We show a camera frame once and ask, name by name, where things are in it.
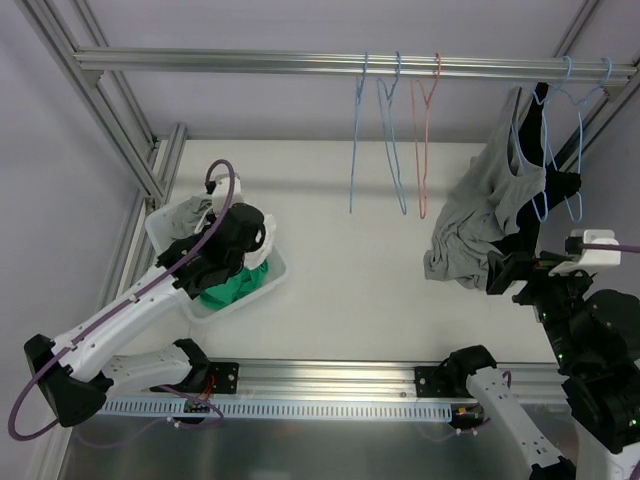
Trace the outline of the white tank top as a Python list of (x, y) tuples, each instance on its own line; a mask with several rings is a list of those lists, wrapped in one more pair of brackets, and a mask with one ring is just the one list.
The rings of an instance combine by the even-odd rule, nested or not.
[[(196, 223), (193, 232), (201, 233), (206, 226), (211, 225), (217, 212), (212, 207), (208, 208)], [(274, 246), (275, 231), (277, 228), (276, 219), (272, 214), (264, 216), (264, 231), (260, 232), (257, 239), (259, 248), (244, 255), (244, 267), (248, 270), (256, 270), (260, 267), (271, 253)]]

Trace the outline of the green tank top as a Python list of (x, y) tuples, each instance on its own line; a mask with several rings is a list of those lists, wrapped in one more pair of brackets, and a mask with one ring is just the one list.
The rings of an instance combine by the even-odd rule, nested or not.
[(267, 260), (256, 269), (244, 268), (224, 284), (204, 290), (199, 295), (199, 300), (206, 308), (219, 311), (260, 289), (268, 272), (269, 263)]

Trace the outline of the pink wire hanger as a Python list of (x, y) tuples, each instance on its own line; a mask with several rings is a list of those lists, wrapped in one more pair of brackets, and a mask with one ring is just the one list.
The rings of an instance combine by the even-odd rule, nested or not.
[(426, 89), (426, 84), (421, 79), (410, 81), (418, 215), (421, 220), (424, 220), (426, 218), (428, 210), (427, 178), (431, 105), (442, 72), (441, 55), (439, 53), (436, 53), (434, 59), (436, 61), (436, 68), (434, 80), (429, 90)]

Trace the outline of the blue wire hanger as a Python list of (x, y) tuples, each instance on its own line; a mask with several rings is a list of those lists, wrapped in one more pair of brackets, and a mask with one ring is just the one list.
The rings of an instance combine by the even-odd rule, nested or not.
[(360, 112), (361, 103), (366, 83), (366, 76), (369, 65), (369, 53), (364, 54), (364, 60), (360, 75), (356, 78), (355, 83), (355, 96), (354, 96), (354, 121), (353, 121), (353, 136), (352, 136), (352, 154), (351, 154), (351, 166), (350, 166), (350, 178), (349, 178), (349, 213), (353, 213), (354, 207), (354, 194), (355, 194), (355, 177), (356, 177), (356, 163), (357, 163), (357, 148), (358, 137), (360, 128)]
[(396, 52), (393, 83), (388, 85), (383, 78), (377, 78), (376, 93), (382, 122), (385, 156), (400, 212), (402, 215), (406, 215), (408, 213), (407, 200), (402, 182), (402, 171), (397, 151), (395, 124), (393, 118), (393, 103), (395, 91), (400, 80), (401, 70), (402, 56), (399, 52)]

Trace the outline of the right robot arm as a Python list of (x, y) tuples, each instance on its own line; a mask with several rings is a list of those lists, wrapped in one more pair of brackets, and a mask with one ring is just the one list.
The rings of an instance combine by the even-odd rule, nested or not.
[(451, 353), (448, 388), (471, 396), (501, 438), (514, 448), (526, 479), (636, 479), (639, 476), (639, 367), (620, 320), (639, 317), (639, 300), (614, 290), (587, 292), (593, 275), (567, 256), (545, 252), (488, 255), (486, 292), (499, 295), (523, 282), (514, 303), (531, 306), (565, 380), (562, 389), (578, 433), (572, 463), (541, 433), (512, 395), (482, 345)]

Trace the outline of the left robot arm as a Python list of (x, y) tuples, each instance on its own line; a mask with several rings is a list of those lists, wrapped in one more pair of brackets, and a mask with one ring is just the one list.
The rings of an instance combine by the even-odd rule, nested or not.
[(147, 354), (118, 352), (167, 313), (239, 273), (265, 234), (262, 212), (236, 203), (203, 231), (174, 241), (134, 287), (84, 323), (55, 338), (30, 338), (24, 345), (29, 385), (39, 388), (56, 423), (76, 426), (107, 400), (145, 389), (203, 391), (212, 366), (191, 339)]

